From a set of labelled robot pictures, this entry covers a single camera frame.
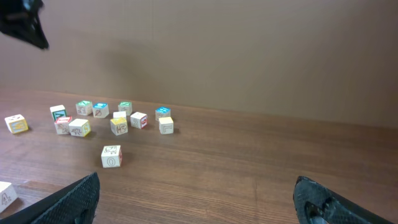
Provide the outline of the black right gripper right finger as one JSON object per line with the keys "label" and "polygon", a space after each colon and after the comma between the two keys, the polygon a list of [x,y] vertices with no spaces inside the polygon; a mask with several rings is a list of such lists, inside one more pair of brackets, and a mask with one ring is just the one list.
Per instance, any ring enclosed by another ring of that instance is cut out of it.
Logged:
{"label": "black right gripper right finger", "polygon": [[299,176],[293,192],[300,224],[392,224],[305,176]]}

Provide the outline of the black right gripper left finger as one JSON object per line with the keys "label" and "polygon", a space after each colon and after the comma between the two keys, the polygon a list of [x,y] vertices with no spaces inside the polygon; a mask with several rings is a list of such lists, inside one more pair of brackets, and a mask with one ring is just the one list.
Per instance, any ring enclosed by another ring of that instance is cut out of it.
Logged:
{"label": "black right gripper left finger", "polygon": [[1,224],[92,224],[100,199],[96,172],[1,220]]}

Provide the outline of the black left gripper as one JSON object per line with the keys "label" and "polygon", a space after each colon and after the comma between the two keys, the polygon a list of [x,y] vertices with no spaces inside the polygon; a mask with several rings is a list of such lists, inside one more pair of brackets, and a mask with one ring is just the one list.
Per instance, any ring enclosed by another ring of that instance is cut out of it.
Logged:
{"label": "black left gripper", "polygon": [[42,0],[1,0],[1,33],[48,50],[39,18],[43,7]]}

